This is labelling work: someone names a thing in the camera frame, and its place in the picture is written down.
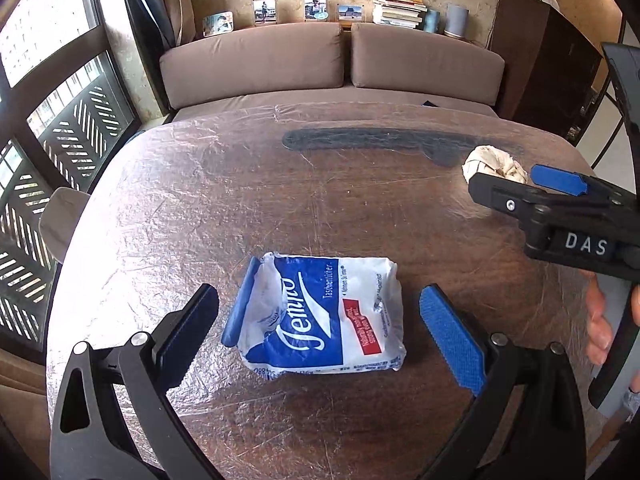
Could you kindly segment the person right hand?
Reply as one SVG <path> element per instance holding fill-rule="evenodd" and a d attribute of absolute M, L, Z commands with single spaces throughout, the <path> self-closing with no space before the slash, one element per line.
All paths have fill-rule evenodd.
<path fill-rule="evenodd" d="M 605 298 L 597 283 L 596 274 L 581 270 L 587 279 L 586 307 L 588 311 L 586 356 L 593 365 L 602 365 L 613 341 L 613 331 L 604 318 Z"/>

